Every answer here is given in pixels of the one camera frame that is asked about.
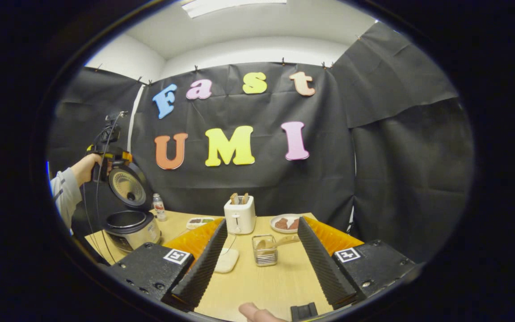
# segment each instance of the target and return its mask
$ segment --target ceiling light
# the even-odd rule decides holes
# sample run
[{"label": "ceiling light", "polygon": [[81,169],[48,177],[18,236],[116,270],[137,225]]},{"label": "ceiling light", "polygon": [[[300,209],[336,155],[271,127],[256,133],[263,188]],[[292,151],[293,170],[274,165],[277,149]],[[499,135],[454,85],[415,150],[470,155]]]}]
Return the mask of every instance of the ceiling light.
[{"label": "ceiling light", "polygon": [[182,6],[190,18],[245,4],[286,4],[287,0],[194,0]]}]

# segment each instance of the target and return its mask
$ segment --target ceiling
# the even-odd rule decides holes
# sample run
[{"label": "ceiling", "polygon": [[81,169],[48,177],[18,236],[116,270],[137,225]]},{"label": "ceiling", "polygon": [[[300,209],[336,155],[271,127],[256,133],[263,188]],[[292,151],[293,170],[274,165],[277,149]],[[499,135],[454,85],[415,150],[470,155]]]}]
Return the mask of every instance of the ceiling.
[{"label": "ceiling", "polygon": [[215,43],[251,37],[294,36],[351,45],[375,19],[338,0],[287,0],[249,4],[190,18],[177,1],[126,34],[164,59]]}]

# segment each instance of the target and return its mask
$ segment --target finger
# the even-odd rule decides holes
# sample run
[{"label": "finger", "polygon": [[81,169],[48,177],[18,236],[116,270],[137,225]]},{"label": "finger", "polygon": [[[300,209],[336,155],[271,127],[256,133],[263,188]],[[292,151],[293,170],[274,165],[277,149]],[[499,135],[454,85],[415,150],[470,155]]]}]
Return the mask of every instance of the finger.
[{"label": "finger", "polygon": [[253,314],[253,322],[286,322],[280,318],[276,318],[273,314],[271,314],[268,310],[262,309],[257,310]]},{"label": "finger", "polygon": [[91,158],[92,158],[96,163],[98,163],[98,164],[100,165],[100,163],[101,163],[101,161],[102,161],[102,157],[101,157],[100,155],[96,154],[96,153],[92,153],[91,155],[92,155],[92,157],[91,157]]},{"label": "finger", "polygon": [[259,310],[254,303],[248,302],[241,304],[237,310],[243,314],[249,322],[254,322],[253,315]]}]

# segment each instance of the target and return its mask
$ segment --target black curtain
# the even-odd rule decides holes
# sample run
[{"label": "black curtain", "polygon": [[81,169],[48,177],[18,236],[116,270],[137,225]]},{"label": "black curtain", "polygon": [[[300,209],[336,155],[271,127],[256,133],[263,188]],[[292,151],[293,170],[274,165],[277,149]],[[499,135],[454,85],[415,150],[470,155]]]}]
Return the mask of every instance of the black curtain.
[{"label": "black curtain", "polygon": [[[104,128],[108,114],[122,110],[131,113],[141,85],[129,77],[100,69],[97,71],[85,67],[80,70],[65,88],[55,109],[55,120],[47,146],[51,177],[84,157],[87,147]],[[127,148],[129,122],[129,116],[118,119],[120,137],[111,145]],[[97,216],[96,200],[99,213],[103,215],[125,209],[106,183],[98,185],[98,195],[97,184],[94,182],[84,184],[81,193],[86,200],[86,210],[81,202],[73,214],[72,229],[76,236],[86,236],[91,231],[100,230],[102,216]]]},{"label": "black curtain", "polygon": [[[245,94],[243,77],[263,72],[267,89]],[[302,96],[290,75],[304,72],[317,91]],[[186,92],[196,80],[212,81],[212,96],[188,100]],[[174,110],[162,119],[153,97],[176,84]],[[327,69],[302,64],[251,63],[224,65],[184,73],[146,86],[135,114],[131,152],[165,206],[177,212],[223,216],[229,196],[249,192],[258,216],[313,212],[345,230],[354,192],[351,137],[341,107],[337,84]],[[288,161],[284,122],[299,121],[309,158]],[[206,167],[206,130],[220,128],[229,139],[236,127],[252,126],[253,165]],[[176,153],[174,134],[186,132],[184,163],[161,169],[155,160],[154,139],[170,136],[168,158]]]},{"label": "black curtain", "polygon": [[333,65],[356,156],[353,234],[431,259],[458,222],[474,164],[472,134],[441,69],[374,24]]}]

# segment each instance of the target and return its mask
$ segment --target toaster lever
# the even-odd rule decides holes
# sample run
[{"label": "toaster lever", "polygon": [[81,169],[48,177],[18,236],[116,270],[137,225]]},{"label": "toaster lever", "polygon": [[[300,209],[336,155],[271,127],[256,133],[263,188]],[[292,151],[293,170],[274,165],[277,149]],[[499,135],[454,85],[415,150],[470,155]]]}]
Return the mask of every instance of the toaster lever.
[{"label": "toaster lever", "polygon": [[238,214],[235,214],[235,215],[232,215],[232,218],[235,218],[236,219],[236,226],[239,225],[239,223],[237,222],[237,219],[240,217],[240,215]]}]

